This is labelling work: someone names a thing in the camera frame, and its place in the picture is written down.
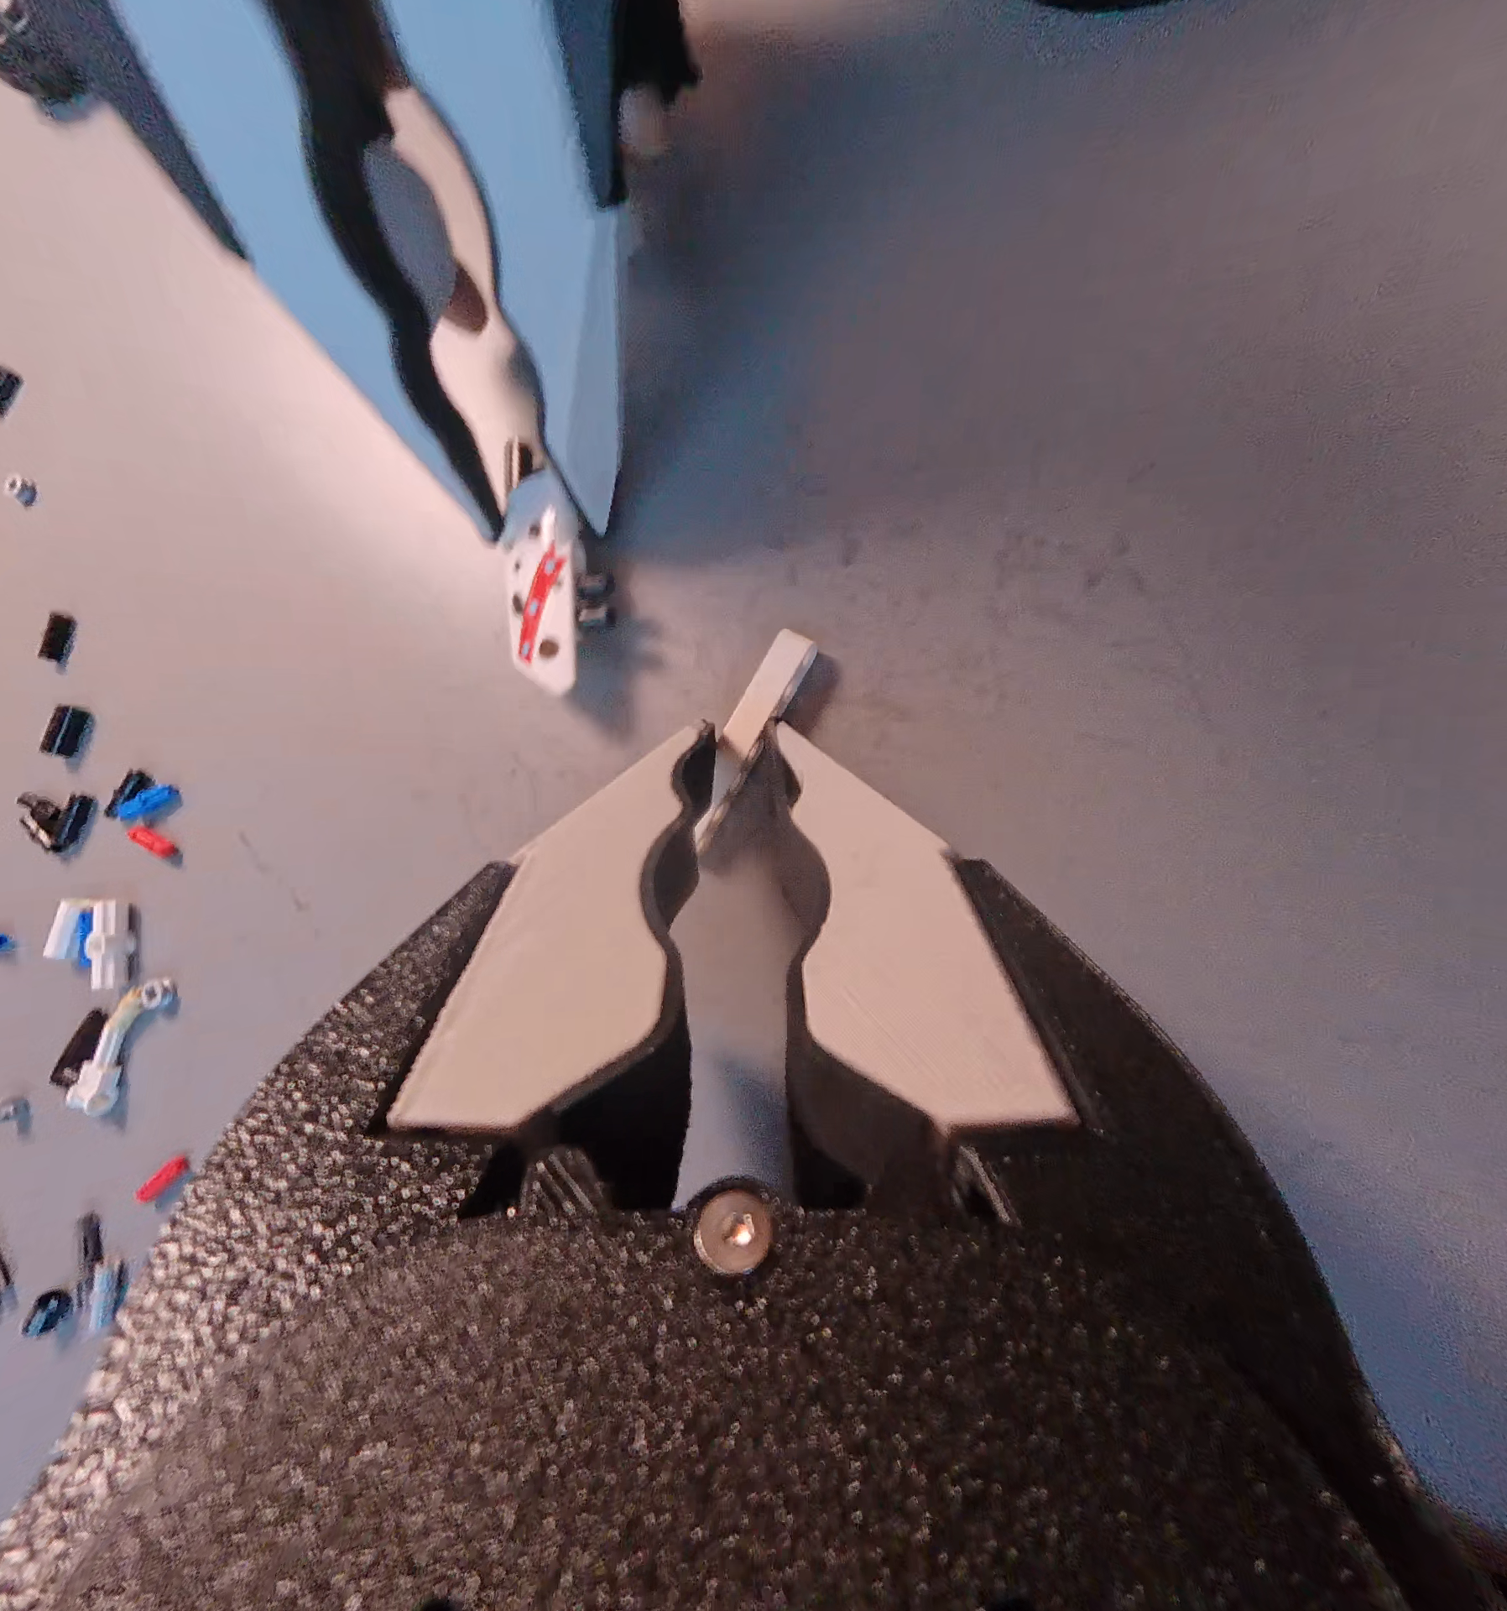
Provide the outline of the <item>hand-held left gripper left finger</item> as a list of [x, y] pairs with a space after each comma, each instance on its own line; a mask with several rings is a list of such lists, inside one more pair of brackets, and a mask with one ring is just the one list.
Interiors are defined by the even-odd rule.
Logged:
[[514, 1138], [633, 1068], [684, 1010], [671, 928], [701, 880], [713, 726], [684, 726], [521, 847], [385, 1112]]

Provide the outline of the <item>grey desk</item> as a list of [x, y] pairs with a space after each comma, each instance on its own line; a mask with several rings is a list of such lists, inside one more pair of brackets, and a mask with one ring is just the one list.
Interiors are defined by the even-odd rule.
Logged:
[[[1200, 1064], [1411, 1458], [1507, 1530], [1507, 3], [689, 13], [703, 88], [638, 194], [628, 599], [572, 700], [134, 132], [0, 83], [14, 1307], [85, 1211], [143, 1258], [146, 1176], [790, 625], [818, 744]], [[176, 855], [105, 815], [136, 770]], [[23, 792], [96, 796], [71, 855]], [[127, 899], [136, 977], [178, 984], [108, 1117], [49, 1082], [108, 998], [42, 956], [66, 895]]]

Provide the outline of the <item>white spotted toy brick assembly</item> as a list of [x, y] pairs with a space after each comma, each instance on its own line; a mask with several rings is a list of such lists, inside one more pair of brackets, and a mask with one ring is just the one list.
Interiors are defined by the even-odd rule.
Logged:
[[534, 374], [495, 316], [446, 310], [429, 350], [497, 501], [513, 663], [542, 693], [567, 697], [583, 639], [616, 620], [616, 581], [588, 564], [583, 515], [542, 437]]

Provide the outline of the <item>white beam with red label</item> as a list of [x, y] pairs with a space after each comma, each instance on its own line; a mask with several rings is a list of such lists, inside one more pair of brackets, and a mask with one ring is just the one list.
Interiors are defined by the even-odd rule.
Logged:
[[802, 632], [783, 627], [720, 728], [708, 808], [696, 827], [696, 848], [710, 850], [759, 765], [766, 738], [797, 698], [818, 656]]

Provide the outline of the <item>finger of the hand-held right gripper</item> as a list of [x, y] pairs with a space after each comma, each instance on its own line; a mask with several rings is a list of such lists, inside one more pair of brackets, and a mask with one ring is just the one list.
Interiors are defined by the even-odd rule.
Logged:
[[453, 493], [485, 538], [501, 498], [445, 397], [427, 323], [373, 217], [363, 147], [389, 132], [330, 3], [113, 3], [265, 289]]
[[328, 3], [333, 351], [492, 533], [534, 473], [607, 533], [623, 458], [623, 3]]

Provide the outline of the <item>scattered small building pieces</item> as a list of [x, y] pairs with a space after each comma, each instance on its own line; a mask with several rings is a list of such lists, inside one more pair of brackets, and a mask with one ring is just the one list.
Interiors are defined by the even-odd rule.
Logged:
[[[12, 407], [23, 376], [0, 364], [0, 416]], [[37, 482], [14, 472], [3, 491], [21, 507], [33, 507]], [[77, 636], [75, 615], [51, 611], [38, 639], [38, 658], [58, 670], [66, 667]], [[40, 738], [40, 754], [78, 758], [89, 738], [92, 712], [61, 702], [49, 714]], [[105, 815], [129, 826], [129, 838], [157, 855], [176, 855], [178, 847], [153, 831], [152, 819], [162, 806], [178, 803], [178, 791], [160, 787], [150, 773], [127, 772], [112, 792]], [[17, 820], [26, 836], [45, 855], [66, 857], [89, 833], [98, 810], [94, 794], [70, 792], [64, 799], [17, 794]], [[0, 955], [12, 951], [16, 935], [0, 930]], [[178, 1003], [178, 984], [166, 976], [136, 977], [138, 918], [127, 899], [115, 895], [66, 895], [44, 937], [42, 956], [85, 969], [89, 989], [108, 996], [80, 1019], [66, 1040], [49, 1082], [63, 1094], [68, 1112], [82, 1117], [108, 1117], [115, 1112], [131, 1040], [146, 1017], [169, 1012]], [[30, 1105], [23, 1096], [0, 1096], [0, 1124], [23, 1124]], [[181, 1186], [194, 1171], [188, 1155], [173, 1155], [134, 1190], [143, 1204], [159, 1204]], [[40, 1338], [78, 1324], [85, 1331], [110, 1328], [127, 1289], [127, 1263], [106, 1254], [101, 1218], [87, 1211], [77, 1225], [77, 1274], [71, 1284], [40, 1289], [21, 1319], [21, 1336]], [[0, 1316], [16, 1302], [16, 1281], [0, 1244]]]

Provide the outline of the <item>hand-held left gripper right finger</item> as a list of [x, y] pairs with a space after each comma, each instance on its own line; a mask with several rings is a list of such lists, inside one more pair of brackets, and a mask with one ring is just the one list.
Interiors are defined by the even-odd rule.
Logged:
[[937, 1171], [966, 1141], [1083, 1122], [951, 845], [792, 726], [771, 820], [799, 928], [785, 982], [797, 1183]]

